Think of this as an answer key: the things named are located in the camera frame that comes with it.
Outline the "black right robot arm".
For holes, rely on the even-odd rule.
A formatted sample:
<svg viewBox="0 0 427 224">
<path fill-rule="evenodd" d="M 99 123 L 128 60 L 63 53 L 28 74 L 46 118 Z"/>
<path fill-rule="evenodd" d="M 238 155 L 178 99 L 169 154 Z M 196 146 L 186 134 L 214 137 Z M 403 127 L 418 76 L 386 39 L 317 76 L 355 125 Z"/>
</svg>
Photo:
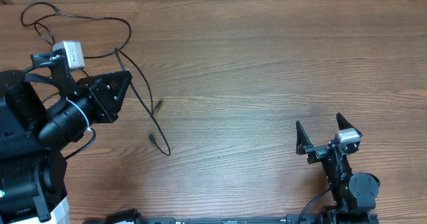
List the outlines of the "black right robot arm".
<svg viewBox="0 0 427 224">
<path fill-rule="evenodd" d="M 348 162 L 348 156 L 359 150 L 363 134 L 341 113 L 336 114 L 336 120 L 339 131 L 319 146 L 312 144 L 301 122 L 296 122 L 296 154 L 307 155 L 309 164 L 321 163 L 328 181 L 328 188 L 304 207 L 297 222 L 378 223 L 378 216 L 370 212 L 376 208 L 380 180 L 371 173 L 353 173 Z M 313 217 L 306 215 L 310 206 L 327 193 L 332 194 L 334 205 L 323 207 Z"/>
</svg>

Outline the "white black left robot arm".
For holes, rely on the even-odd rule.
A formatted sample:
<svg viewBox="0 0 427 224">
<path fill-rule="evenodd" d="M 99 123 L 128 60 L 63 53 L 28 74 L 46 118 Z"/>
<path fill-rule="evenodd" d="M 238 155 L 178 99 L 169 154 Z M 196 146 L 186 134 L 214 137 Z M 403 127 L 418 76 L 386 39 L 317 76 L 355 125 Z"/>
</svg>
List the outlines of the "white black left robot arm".
<svg viewBox="0 0 427 224">
<path fill-rule="evenodd" d="M 127 70 L 75 81 L 65 49 L 31 55 L 26 70 L 1 72 L 1 222 L 60 222 L 67 204 L 62 149 L 94 123 L 118 118 Z"/>
</svg>

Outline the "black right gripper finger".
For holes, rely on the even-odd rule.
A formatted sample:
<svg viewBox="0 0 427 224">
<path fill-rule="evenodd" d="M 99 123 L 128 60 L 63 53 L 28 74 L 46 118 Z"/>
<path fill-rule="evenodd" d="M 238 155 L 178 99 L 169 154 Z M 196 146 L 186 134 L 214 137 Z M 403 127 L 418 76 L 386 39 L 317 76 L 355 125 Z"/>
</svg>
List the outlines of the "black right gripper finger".
<svg viewBox="0 0 427 224">
<path fill-rule="evenodd" d="M 305 132 L 303 125 L 300 121 L 296 121 L 297 141 L 296 141 L 296 154 L 303 155 L 309 148 L 313 147 L 310 138 Z"/>
<path fill-rule="evenodd" d="M 363 136 L 362 132 L 355 128 L 341 113 L 336 113 L 336 120 L 338 123 L 339 130 L 353 128 L 359 134 L 360 137 Z"/>
</svg>

